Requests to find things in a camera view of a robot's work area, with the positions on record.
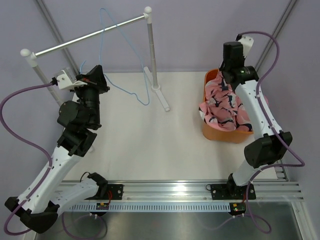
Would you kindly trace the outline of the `pink patterned shorts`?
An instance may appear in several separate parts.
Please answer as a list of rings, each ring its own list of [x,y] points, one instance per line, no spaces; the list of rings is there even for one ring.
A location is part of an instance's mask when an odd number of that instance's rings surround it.
[[[252,132],[253,126],[244,104],[218,71],[204,85],[204,101],[199,104],[201,119],[222,132]]]

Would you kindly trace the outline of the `light blue wire hanger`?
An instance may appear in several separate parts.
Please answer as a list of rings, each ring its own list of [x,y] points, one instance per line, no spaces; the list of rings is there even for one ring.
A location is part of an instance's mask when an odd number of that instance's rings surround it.
[[[147,102],[143,102],[142,100],[140,100],[138,94],[136,92],[130,92],[128,90],[125,90],[123,89],[122,87],[114,84],[110,78],[104,73],[104,77],[106,77],[107,81],[115,88],[117,88],[118,90],[121,90],[122,92],[126,93],[126,94],[129,94],[131,96],[135,96],[136,100],[142,104],[143,106],[148,106],[150,104],[150,94],[149,94],[149,88],[148,88],[148,83],[147,83],[147,74],[144,70],[144,62],[143,62],[143,59],[142,57],[140,56],[140,54],[137,52],[134,44],[131,42],[131,40],[129,39],[129,37],[123,32],[123,30],[121,30],[120,28],[120,24],[119,23],[116,23],[116,20],[115,18],[112,16],[112,14],[110,13],[110,11],[106,8],[100,8],[99,9],[99,21],[100,21],[100,24],[103,28],[105,28],[105,24],[104,24],[104,21],[103,21],[103,16],[102,16],[102,12],[105,12],[108,17],[111,19],[111,21],[116,25],[116,29],[120,32],[120,34],[123,36],[123,38],[125,39],[125,41],[128,43],[128,45],[130,46],[130,48],[132,49],[132,51],[135,53],[136,57],[139,59],[139,62],[140,62],[140,65],[141,65],[141,70],[142,70],[142,73],[143,73],[143,79],[144,79],[144,85],[145,85],[145,91],[146,91],[146,96],[147,96]]]

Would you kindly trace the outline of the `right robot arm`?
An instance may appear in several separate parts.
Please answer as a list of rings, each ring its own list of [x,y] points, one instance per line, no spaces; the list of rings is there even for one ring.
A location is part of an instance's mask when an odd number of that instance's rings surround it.
[[[244,148],[245,160],[226,182],[226,194],[235,200],[249,199],[246,188],[252,184],[254,174],[280,160],[287,151],[285,146],[293,140],[291,133],[283,132],[273,119],[255,68],[245,66],[245,51],[250,48],[240,41],[224,43],[219,68],[223,79],[244,105],[254,135],[254,141]]]

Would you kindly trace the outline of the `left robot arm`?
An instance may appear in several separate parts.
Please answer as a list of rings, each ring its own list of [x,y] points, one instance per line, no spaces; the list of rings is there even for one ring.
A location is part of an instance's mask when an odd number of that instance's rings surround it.
[[[108,195],[108,181],[96,172],[68,190],[55,194],[67,173],[90,150],[97,137],[95,131],[102,126],[100,95],[108,92],[110,87],[100,64],[86,74],[57,76],[50,83],[16,91],[7,96],[0,106],[3,107],[10,98],[20,93],[53,85],[74,92],[78,100],[65,101],[59,108],[57,123],[64,130],[52,155],[13,132],[3,118],[0,120],[15,138],[39,149],[47,157],[48,163],[32,184],[19,196],[9,197],[4,204],[11,212],[10,217],[18,216],[28,230],[39,234],[50,229],[62,213],[80,201],[88,198],[100,200]]]

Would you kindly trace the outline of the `white and silver clothes rack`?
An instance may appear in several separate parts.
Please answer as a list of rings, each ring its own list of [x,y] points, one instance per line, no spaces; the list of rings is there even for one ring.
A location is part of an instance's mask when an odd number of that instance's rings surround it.
[[[24,48],[20,51],[20,55],[26,60],[26,62],[30,65],[30,67],[35,71],[35,73],[38,75],[40,80],[43,83],[47,84],[49,82],[49,80],[44,75],[44,73],[40,69],[40,67],[38,66],[37,58],[44,56],[44,55],[47,55],[47,54],[50,54],[55,51],[59,51],[59,50],[66,51],[67,48],[71,45],[78,44],[80,42],[86,41],[86,40],[93,38],[93,37],[97,37],[97,36],[102,37],[105,33],[110,32],[112,30],[118,30],[121,33],[121,35],[125,38],[126,42],[130,45],[132,50],[135,52],[136,51],[135,47],[133,46],[131,41],[128,39],[128,37],[125,35],[125,33],[121,30],[121,27],[128,26],[130,24],[145,20],[146,24],[147,24],[147,31],[148,31],[148,42],[149,42],[151,68],[144,66],[143,60],[139,55],[137,55],[137,57],[140,60],[145,80],[149,80],[149,82],[151,84],[151,90],[157,95],[157,98],[160,101],[164,111],[165,112],[170,111],[171,108],[170,108],[165,96],[162,93],[161,86],[158,83],[157,64],[156,64],[154,36],[153,36],[153,25],[152,25],[152,23],[153,23],[153,21],[152,21],[152,8],[147,6],[144,8],[144,13],[141,14],[140,16],[134,17],[132,19],[129,19],[129,20],[126,20],[126,21],[123,21],[120,23],[116,23],[116,21],[114,20],[114,18],[112,17],[112,15],[110,14],[110,12],[107,9],[102,8],[101,10],[108,14],[109,18],[112,20],[114,25],[108,26],[108,27],[104,26],[102,29],[100,29],[98,31],[95,31],[95,32],[89,33],[87,35],[60,43],[56,46],[50,47],[48,49],[45,49],[45,50],[42,50],[42,51],[39,51],[36,53],[30,51],[29,49]]]

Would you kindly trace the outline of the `orange plastic basket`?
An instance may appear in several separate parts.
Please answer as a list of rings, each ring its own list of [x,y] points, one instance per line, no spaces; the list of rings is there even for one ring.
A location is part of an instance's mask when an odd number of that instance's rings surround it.
[[[210,77],[215,77],[218,72],[220,72],[218,69],[212,69],[205,74],[204,87],[203,87],[203,102],[205,100],[204,98],[205,84],[207,83],[207,80]],[[220,131],[210,127],[204,121],[202,124],[202,134],[204,135],[205,138],[212,141],[221,141],[221,142],[240,144],[245,140],[247,140],[249,137],[253,136],[253,133],[254,133],[253,131],[244,132],[239,130],[229,131],[229,132]]]

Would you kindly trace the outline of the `black left mount plate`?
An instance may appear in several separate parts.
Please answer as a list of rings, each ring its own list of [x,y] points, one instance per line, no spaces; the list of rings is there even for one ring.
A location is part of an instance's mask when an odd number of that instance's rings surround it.
[[[97,193],[85,200],[109,200],[109,197],[111,197],[111,200],[122,200],[123,190],[123,184],[108,183],[105,186],[99,186]]]

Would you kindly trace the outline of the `black mount plate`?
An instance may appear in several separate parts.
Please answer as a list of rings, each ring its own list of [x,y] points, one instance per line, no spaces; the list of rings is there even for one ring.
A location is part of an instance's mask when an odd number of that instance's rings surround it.
[[[253,184],[249,185],[248,193],[247,185],[231,186],[227,183],[215,183],[208,186],[212,200],[255,200],[257,198]]]
[[[85,200],[109,200],[109,197],[111,197],[111,200],[122,200],[123,190],[123,184],[108,183],[105,186],[99,186],[97,193]]]

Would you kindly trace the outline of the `black right mount plate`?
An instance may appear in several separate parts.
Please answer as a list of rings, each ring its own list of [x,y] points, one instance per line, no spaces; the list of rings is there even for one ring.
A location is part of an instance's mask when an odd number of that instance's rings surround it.
[[[215,183],[208,186],[212,200],[255,200],[257,198],[253,184],[249,185],[248,193],[247,185],[231,186],[227,183]]]

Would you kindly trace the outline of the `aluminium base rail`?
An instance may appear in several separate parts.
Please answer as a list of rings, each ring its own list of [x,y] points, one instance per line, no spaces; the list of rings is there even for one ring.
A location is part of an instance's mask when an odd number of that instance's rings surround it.
[[[276,179],[253,181],[256,202],[302,202],[301,188],[295,181],[286,179],[285,170],[276,167]],[[127,180],[106,177],[110,184],[122,185],[121,202],[209,202],[217,190],[211,185],[225,184],[226,179],[196,180]]]

